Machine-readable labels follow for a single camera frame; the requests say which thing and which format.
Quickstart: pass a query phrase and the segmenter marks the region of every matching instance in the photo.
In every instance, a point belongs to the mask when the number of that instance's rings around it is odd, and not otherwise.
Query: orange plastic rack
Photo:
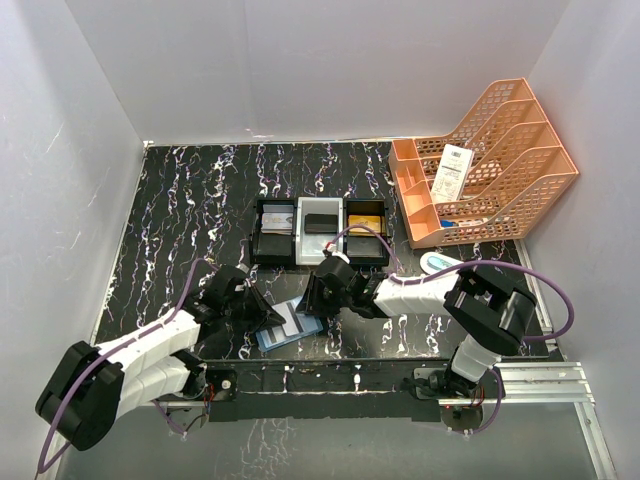
[[[473,164],[461,200],[434,203],[448,143]],[[389,163],[412,248],[523,238],[578,175],[524,78],[492,83],[448,135],[394,140]]]

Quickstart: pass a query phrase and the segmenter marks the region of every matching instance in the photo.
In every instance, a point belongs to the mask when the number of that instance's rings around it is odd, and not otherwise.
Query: gray floor
[[[596,478],[572,404],[503,405],[495,424],[470,440],[441,428],[258,420],[207,424],[183,442],[154,409],[140,408],[92,450],[69,452],[57,479]]]

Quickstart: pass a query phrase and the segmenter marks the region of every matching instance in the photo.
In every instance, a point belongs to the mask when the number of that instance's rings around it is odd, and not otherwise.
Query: marble tabletop
[[[177,301],[191,262],[249,263],[247,238],[256,197],[384,198],[389,235],[407,274],[421,273],[411,250],[389,172],[388,142],[298,143],[152,147],[126,226],[102,312],[96,343],[113,340],[167,312]],[[520,263],[512,241],[438,248],[462,260]],[[524,277],[505,274],[526,287]],[[210,273],[198,270],[203,285]],[[270,303],[298,295],[308,272],[253,267],[251,276]],[[204,360],[345,358],[448,358],[466,335],[439,315],[363,319],[343,310],[325,320],[322,332],[264,354],[255,338],[232,321],[195,351]],[[541,333],[532,322],[529,335]],[[544,343],[527,345],[522,356],[546,357]]]

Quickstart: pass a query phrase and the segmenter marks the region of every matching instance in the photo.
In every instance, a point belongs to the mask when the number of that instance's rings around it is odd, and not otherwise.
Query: white wall
[[[142,139],[446,133],[568,0],[67,0]]]
[[[36,400],[88,339],[141,141],[63,0],[0,0],[0,477],[33,478]]]
[[[574,0],[530,76],[581,177],[532,232],[534,267],[566,287],[583,363],[622,479],[640,457],[640,3]],[[565,309],[547,295],[556,326]]]

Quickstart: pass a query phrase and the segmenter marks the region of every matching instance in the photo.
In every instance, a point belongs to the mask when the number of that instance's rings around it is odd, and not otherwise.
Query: blue and white packet
[[[322,331],[322,323],[318,317],[296,313],[296,307],[301,300],[302,297],[296,297],[272,307],[285,319],[285,323],[256,333],[261,352],[268,352]]]

